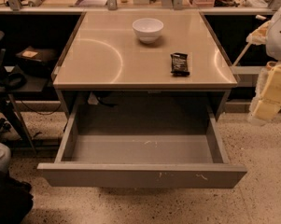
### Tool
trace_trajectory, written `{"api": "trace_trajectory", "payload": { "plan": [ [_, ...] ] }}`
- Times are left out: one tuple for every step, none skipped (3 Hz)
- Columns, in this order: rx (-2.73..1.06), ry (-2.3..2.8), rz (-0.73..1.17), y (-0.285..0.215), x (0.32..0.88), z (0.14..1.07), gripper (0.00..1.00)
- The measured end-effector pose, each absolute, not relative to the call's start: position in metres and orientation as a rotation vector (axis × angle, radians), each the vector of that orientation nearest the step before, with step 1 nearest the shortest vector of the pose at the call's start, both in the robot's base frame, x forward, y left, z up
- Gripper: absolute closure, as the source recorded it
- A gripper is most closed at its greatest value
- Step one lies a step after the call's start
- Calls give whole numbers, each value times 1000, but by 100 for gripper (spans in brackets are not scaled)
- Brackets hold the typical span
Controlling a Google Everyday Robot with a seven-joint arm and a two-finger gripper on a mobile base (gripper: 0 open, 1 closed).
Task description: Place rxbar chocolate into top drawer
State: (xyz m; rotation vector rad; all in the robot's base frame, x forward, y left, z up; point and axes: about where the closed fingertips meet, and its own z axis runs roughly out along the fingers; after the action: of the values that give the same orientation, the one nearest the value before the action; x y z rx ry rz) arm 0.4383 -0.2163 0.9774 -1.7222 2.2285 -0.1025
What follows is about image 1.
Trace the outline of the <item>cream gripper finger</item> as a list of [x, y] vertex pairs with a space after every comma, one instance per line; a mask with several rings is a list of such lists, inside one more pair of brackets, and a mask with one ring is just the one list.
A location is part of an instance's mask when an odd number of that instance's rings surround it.
[[281, 63], [268, 70], [260, 70], [255, 97], [252, 99], [247, 120], [252, 125], [265, 125], [281, 110]]
[[271, 21], [266, 21], [246, 37], [246, 42], [252, 45], [265, 45], [267, 30]]

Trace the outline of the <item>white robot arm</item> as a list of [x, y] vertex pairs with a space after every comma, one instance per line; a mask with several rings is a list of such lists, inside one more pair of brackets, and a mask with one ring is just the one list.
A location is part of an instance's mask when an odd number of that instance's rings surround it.
[[264, 44], [266, 54], [274, 58], [274, 62], [267, 62], [260, 70], [247, 117], [251, 124], [263, 126], [281, 109], [281, 7], [270, 20], [250, 33], [246, 42]]

